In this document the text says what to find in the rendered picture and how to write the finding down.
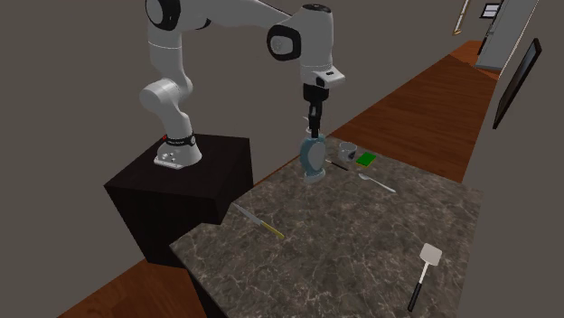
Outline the dark robot stand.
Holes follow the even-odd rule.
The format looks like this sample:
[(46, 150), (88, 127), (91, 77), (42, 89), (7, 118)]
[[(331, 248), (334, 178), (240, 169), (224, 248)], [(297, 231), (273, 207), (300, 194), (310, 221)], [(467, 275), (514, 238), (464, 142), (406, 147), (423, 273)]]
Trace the dark robot stand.
[(183, 263), (170, 245), (201, 223), (220, 225), (253, 187), (248, 138), (196, 136), (202, 159), (180, 170), (154, 164), (159, 140), (104, 184), (147, 262)]

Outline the yellow-handled knife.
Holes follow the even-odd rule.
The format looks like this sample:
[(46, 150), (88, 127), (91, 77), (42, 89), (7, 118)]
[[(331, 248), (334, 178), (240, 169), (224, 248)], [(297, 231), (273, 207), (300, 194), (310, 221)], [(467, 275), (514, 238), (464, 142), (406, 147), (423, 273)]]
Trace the yellow-handled knife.
[(239, 206), (237, 203), (232, 203), (232, 205), (242, 214), (244, 214), (247, 218), (249, 218), (250, 220), (252, 220), (254, 223), (258, 224), (259, 226), (264, 227), (265, 229), (268, 229), (270, 232), (272, 232), (273, 234), (275, 234), (278, 238), (280, 239), (284, 239), (285, 235), (282, 234), (280, 231), (278, 231), (277, 229), (275, 229), (274, 227), (272, 227), (271, 225), (267, 224), (265, 221), (261, 220), (260, 218), (258, 218), (257, 216), (255, 216), (254, 214), (250, 213), (248, 210), (244, 209), (243, 207)]

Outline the blue and grey vase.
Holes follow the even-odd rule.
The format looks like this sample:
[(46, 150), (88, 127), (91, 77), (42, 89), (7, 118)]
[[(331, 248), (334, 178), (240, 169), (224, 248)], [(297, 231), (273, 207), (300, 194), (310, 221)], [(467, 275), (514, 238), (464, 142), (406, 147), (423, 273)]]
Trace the blue and grey vase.
[(315, 183), (325, 177), (325, 137), (319, 134), (312, 137), (310, 128), (306, 129), (306, 137), (300, 145), (299, 161), (304, 170), (303, 180), (305, 183)]

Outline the grey mug with blue print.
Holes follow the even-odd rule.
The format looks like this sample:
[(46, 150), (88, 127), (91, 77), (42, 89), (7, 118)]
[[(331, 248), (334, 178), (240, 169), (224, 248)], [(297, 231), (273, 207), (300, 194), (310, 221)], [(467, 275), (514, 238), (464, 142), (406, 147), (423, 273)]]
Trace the grey mug with blue print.
[(338, 158), (343, 162), (354, 160), (357, 152), (357, 145), (351, 142), (341, 142), (338, 149)]

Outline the black framed wall picture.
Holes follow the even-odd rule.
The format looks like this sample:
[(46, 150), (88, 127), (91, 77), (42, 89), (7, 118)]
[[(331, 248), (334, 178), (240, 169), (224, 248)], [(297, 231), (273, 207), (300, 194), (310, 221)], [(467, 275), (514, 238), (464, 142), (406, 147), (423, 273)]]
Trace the black framed wall picture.
[(510, 107), (513, 100), (517, 96), (519, 90), (522, 87), (522, 84), (524, 83), (529, 73), (531, 72), (531, 69), (536, 63), (536, 60), (541, 55), (541, 52), (542, 52), (542, 48), (540, 41), (538, 38), (534, 38), (528, 50), (524, 54), (518, 68), (513, 73), (509, 84), (507, 85), (504, 93), (502, 94), (498, 102), (498, 107), (496, 109), (496, 113), (493, 121), (493, 129), (496, 129), (500, 125), (508, 108)]

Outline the gold framed wall picture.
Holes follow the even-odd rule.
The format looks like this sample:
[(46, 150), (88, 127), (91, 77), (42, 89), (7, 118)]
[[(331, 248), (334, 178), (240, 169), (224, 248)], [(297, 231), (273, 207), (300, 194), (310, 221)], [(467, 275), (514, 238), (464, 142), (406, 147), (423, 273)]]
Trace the gold framed wall picture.
[(453, 35), (458, 35), (462, 32), (462, 24), (464, 22), (465, 15), (466, 15), (466, 12), (467, 12), (467, 9), (468, 9), (470, 2), (471, 2), (471, 0), (464, 0), (463, 4), (461, 6), (461, 9), (460, 9), (459, 15), (456, 19), (456, 24), (455, 24), (455, 27), (454, 27), (453, 32), (452, 32)]

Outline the grey door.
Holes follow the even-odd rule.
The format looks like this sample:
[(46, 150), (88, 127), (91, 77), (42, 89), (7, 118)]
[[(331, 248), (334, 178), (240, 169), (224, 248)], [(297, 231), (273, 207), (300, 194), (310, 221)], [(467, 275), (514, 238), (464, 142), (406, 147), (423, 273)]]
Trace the grey door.
[(539, 0), (502, 0), (487, 32), (476, 68), (503, 70)]

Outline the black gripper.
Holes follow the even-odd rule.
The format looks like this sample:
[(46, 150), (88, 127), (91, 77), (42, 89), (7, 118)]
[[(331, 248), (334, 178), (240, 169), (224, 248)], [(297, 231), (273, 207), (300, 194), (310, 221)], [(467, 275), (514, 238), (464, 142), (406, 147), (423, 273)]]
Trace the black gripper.
[(329, 90), (315, 85), (303, 84), (303, 98), (310, 103), (308, 112), (308, 127), (312, 138), (319, 137), (323, 103), (329, 97)]

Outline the silver spoon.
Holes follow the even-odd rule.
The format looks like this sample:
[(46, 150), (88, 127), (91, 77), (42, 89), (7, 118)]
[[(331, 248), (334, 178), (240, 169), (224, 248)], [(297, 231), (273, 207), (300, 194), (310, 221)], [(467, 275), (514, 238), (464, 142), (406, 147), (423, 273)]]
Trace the silver spoon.
[(394, 189), (392, 189), (391, 187), (389, 187), (389, 186), (387, 186), (387, 185), (385, 185), (385, 184), (383, 184), (383, 183), (381, 183), (381, 182), (376, 181), (375, 179), (371, 178), (370, 176), (368, 176), (368, 175), (366, 175), (366, 174), (364, 174), (364, 173), (358, 173), (358, 175), (359, 175), (359, 177), (360, 177), (361, 179), (363, 179), (363, 180), (365, 180), (365, 181), (372, 181), (372, 182), (375, 182), (376, 184), (378, 184), (378, 185), (379, 185), (380, 187), (382, 187), (383, 189), (385, 189), (385, 190), (387, 190), (387, 191), (389, 191), (389, 192), (392, 192), (392, 193), (396, 193), (396, 191), (395, 191)]

